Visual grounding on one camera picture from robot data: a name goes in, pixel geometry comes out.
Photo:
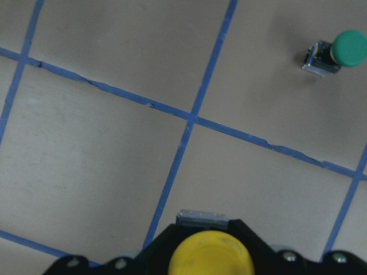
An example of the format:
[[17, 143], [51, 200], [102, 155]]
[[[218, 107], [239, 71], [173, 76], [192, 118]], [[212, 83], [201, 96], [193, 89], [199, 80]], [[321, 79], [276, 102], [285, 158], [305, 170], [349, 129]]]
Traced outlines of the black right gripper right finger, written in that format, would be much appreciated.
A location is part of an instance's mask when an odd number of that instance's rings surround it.
[[292, 249], [272, 249], [242, 220], [228, 222], [228, 233], [249, 251], [256, 274], [366, 274], [366, 261], [353, 253], [334, 250], [311, 261]]

